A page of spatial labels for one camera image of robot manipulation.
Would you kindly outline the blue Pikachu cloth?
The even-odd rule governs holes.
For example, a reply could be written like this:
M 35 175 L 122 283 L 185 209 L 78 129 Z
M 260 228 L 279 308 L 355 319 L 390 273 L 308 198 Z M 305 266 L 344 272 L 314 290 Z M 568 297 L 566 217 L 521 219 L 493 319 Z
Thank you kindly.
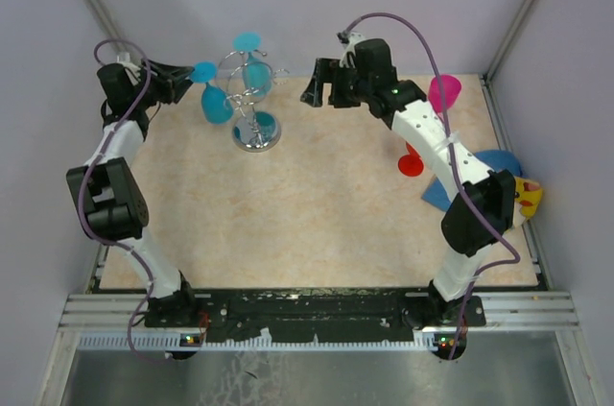
M 444 213 L 444 227 L 504 233 L 535 215 L 543 189 L 536 181 L 520 178 L 508 166 L 516 160 L 511 153 L 463 152 L 457 158 L 459 167 L 452 162 L 446 164 L 450 175 L 435 179 L 422 195 L 423 201 Z

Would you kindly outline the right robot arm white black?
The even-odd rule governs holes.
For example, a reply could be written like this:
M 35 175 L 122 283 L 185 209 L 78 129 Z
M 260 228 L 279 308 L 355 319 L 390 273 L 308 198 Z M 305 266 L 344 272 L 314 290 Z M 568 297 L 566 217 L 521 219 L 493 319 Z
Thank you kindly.
M 435 173 L 451 202 L 441 221 L 447 252 L 426 298 L 408 305 L 403 318 L 412 328 L 451 324 L 461 315 L 462 298 L 492 246 L 512 227 L 514 176 L 494 171 L 446 133 L 424 91 L 398 78 L 382 38 L 350 32 L 339 39 L 342 57 L 317 59 L 300 100 L 311 107 L 367 105 Z

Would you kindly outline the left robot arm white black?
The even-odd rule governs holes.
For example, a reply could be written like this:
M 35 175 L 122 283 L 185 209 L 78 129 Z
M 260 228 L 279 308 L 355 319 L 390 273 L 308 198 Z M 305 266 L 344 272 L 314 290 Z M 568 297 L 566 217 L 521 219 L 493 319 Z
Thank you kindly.
M 200 313 L 190 284 L 148 229 L 149 208 L 130 168 L 148 135 L 149 108 L 178 103 L 192 85 L 192 72 L 151 60 L 100 67 L 103 137 L 91 158 L 66 173 L 85 234 L 121 252 L 143 281 L 146 297 L 137 311 L 147 327 L 193 325 Z

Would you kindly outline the red wine glass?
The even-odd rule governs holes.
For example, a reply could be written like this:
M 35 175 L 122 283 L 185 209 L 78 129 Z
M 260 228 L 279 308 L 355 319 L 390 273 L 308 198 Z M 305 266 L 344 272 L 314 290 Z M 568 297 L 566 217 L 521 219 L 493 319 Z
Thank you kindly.
M 406 177 L 418 177 L 424 171 L 422 158 L 408 142 L 405 143 L 405 148 L 407 153 L 398 159 L 397 168 Z

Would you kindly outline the blue wine glass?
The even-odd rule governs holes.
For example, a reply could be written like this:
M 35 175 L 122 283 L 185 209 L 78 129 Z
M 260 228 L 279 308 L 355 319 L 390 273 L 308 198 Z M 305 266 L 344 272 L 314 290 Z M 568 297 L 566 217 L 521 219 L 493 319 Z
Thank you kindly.
M 190 76 L 193 84 L 203 84 L 201 108 L 207 122 L 214 125 L 227 123 L 234 110 L 226 99 L 226 93 L 213 84 L 218 73 L 217 66 L 209 61 L 199 62 Z

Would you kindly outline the pink wine glass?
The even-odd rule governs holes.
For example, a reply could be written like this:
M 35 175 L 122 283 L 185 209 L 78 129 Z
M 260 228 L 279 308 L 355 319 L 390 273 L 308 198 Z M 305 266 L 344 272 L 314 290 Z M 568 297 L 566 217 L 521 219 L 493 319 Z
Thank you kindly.
M 441 75 L 441 82 L 437 78 L 431 80 L 427 98 L 435 113 L 441 114 L 444 109 L 450 109 L 457 101 L 462 85 L 461 81 L 452 75 Z

